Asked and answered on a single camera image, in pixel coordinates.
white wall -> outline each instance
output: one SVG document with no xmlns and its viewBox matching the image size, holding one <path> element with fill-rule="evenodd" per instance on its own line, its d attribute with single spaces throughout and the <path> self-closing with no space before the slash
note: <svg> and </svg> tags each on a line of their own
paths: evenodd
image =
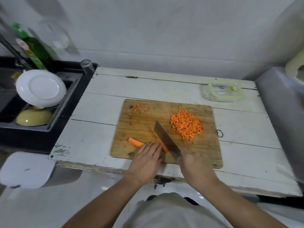
<svg viewBox="0 0 304 228">
<path fill-rule="evenodd" d="M 0 0 L 0 16 L 33 29 L 53 19 L 75 49 L 62 60 L 241 79 L 304 47 L 304 0 Z"/>
</svg>

kitchen knife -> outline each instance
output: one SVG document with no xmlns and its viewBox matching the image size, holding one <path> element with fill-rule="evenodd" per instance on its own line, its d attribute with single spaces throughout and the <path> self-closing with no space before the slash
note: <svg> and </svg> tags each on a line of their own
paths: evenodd
<svg viewBox="0 0 304 228">
<path fill-rule="evenodd" d="M 180 154 L 181 154 L 180 153 L 181 150 L 175 144 L 175 142 L 172 140 L 170 135 L 166 132 L 166 130 L 162 127 L 162 125 L 158 121 L 155 121 L 154 132 L 157 134 L 159 139 L 167 147 L 167 149 L 169 150 L 171 155 L 175 158 L 175 160 L 178 163 Z"/>
</svg>

gray shirt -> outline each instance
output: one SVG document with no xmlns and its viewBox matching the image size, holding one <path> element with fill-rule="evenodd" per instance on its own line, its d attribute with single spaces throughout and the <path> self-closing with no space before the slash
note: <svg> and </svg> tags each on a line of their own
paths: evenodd
<svg viewBox="0 0 304 228">
<path fill-rule="evenodd" d="M 161 194 L 142 202 L 123 228 L 227 228 L 208 208 L 194 206 L 177 193 Z"/>
</svg>

wooden table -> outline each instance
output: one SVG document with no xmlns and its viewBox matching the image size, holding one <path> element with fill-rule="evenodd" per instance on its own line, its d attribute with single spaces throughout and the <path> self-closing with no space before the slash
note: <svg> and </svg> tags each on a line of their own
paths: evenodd
<svg viewBox="0 0 304 228">
<path fill-rule="evenodd" d="M 204 104 L 213 107 L 216 127 L 224 134 L 219 138 L 224 167 L 215 171 L 221 181 L 238 192 L 302 196 L 296 181 L 277 172 L 277 157 L 290 165 L 255 83 L 238 80 L 245 93 L 242 101 L 208 101 L 204 89 L 215 79 L 99 67 L 50 158 L 64 167 L 123 174 L 131 160 L 111 157 L 110 149 L 126 98 Z M 163 164 L 158 174 L 186 183 L 175 164 Z"/>
</svg>

left hand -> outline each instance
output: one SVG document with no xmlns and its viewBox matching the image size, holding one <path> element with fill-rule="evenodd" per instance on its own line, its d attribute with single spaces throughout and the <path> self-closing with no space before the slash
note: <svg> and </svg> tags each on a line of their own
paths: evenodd
<svg viewBox="0 0 304 228">
<path fill-rule="evenodd" d="M 125 178 L 131 178 L 141 186 L 150 182 L 161 167 L 159 154 L 162 146 L 157 142 L 144 144 L 133 158 Z"/>
</svg>

